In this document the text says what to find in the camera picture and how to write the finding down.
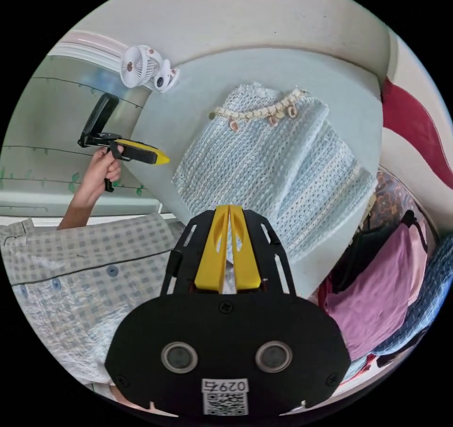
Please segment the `wall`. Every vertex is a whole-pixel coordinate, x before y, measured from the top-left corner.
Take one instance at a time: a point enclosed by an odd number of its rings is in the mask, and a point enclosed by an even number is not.
[[[0,215],[61,217],[80,184],[94,148],[77,144],[104,92],[121,98],[105,130],[129,137],[150,91],[127,89],[119,76],[71,58],[47,57],[26,86],[11,117],[0,156]],[[113,193],[95,215],[137,215],[159,203],[123,167]]]
[[[380,164],[413,192],[440,231],[452,230],[452,119],[417,56],[393,32],[390,39]]]
[[[387,27],[351,0],[110,0],[74,29],[148,44],[173,65],[235,48],[308,49],[355,63],[381,83],[390,51]]]

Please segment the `sticker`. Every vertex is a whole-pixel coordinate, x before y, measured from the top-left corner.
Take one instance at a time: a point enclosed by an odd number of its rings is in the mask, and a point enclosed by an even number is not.
[[[203,378],[203,413],[211,416],[245,416],[249,414],[246,378],[215,380]]]

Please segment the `number label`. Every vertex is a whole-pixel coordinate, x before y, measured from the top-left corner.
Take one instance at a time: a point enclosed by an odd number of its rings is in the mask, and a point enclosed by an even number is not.
[[[203,378],[201,381],[202,393],[247,393],[249,383],[246,378],[237,380],[216,380]]]

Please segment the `screw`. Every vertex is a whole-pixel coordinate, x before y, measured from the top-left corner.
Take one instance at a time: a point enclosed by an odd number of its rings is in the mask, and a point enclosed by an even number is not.
[[[327,386],[334,386],[337,381],[337,376],[336,374],[329,375],[326,380],[326,385]]]
[[[117,380],[119,385],[124,389],[127,389],[131,385],[124,375],[118,375]]]
[[[219,305],[218,305],[218,310],[222,313],[222,314],[231,314],[233,312],[233,303],[230,303],[229,301],[222,301]]]

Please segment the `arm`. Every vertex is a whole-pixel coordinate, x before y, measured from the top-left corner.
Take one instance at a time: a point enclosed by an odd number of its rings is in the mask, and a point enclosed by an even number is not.
[[[118,150],[122,152],[123,148],[118,146]],[[111,152],[107,153],[105,147],[98,149],[57,230],[85,227],[96,201],[105,190],[104,179],[114,182],[120,176],[120,162]]]
[[[83,192],[78,191],[72,198],[67,211],[57,230],[85,227],[94,208]]]

